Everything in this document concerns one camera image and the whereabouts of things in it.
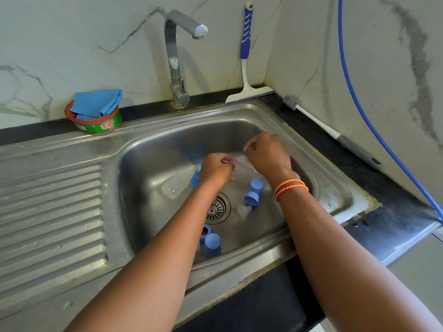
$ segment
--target orange thread bracelet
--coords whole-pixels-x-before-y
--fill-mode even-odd
[[[287,186],[287,187],[284,188],[284,189],[281,189],[281,190],[278,192],[278,194],[275,196],[275,199],[278,201],[278,197],[282,194],[282,192],[285,192],[286,190],[289,190],[289,189],[292,189],[292,188],[298,188],[298,187],[300,187],[300,188],[304,188],[304,189],[306,189],[306,191],[309,191],[309,189],[307,188],[307,186],[306,186],[305,184],[290,185],[290,186]]]
[[[275,190],[274,190],[274,197],[277,199],[277,191],[278,191],[278,189],[279,188],[281,188],[283,185],[285,185],[286,183],[289,183],[290,181],[296,181],[296,182],[298,182],[298,183],[301,183],[301,184],[303,184],[303,185],[305,185],[304,183],[303,183],[303,181],[301,181],[300,179],[288,179],[287,181],[284,181],[283,183],[281,183],[281,184],[279,184],[276,188],[275,188]]]

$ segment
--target hand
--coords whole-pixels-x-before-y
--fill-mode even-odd
[[[237,170],[237,159],[224,153],[209,154],[202,163],[198,185],[213,188],[219,193],[229,181],[233,180],[232,171]]]
[[[298,175],[292,171],[291,158],[278,135],[263,131],[249,140],[244,151],[255,170],[269,181],[275,175],[281,177],[285,174],[289,176],[295,174],[297,176],[295,178],[299,179]]]

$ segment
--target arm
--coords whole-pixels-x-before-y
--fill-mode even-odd
[[[274,189],[299,179],[277,135],[261,133],[245,151]],[[443,331],[423,303],[305,189],[288,189],[279,202],[306,276],[338,331]]]
[[[232,178],[235,165],[234,157],[210,154],[202,164],[198,186],[185,203],[65,332],[171,331],[208,208]]]

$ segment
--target blue squeegee handle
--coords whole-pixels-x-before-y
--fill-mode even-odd
[[[245,26],[243,27],[243,36],[241,38],[240,58],[247,59],[249,56],[249,49],[251,47],[251,25],[252,12],[254,6],[252,2],[247,2],[245,6]]]

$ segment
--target blue bottle cap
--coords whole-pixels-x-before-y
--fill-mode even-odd
[[[207,258],[213,258],[221,254],[221,242],[220,236],[215,233],[208,234],[205,239],[205,245],[203,247],[203,254]]]
[[[255,192],[256,194],[260,194],[263,190],[263,182],[259,178],[255,178],[251,181],[250,191]]]
[[[193,189],[195,189],[195,187],[198,185],[199,178],[200,178],[200,173],[197,171],[196,173],[193,174],[193,176],[191,178],[191,185],[192,185]]]
[[[251,206],[257,206],[260,201],[260,196],[253,191],[249,191],[245,196],[245,202]]]
[[[205,224],[203,226],[202,235],[200,236],[200,243],[205,243],[205,239],[209,234],[211,234],[211,227]]]

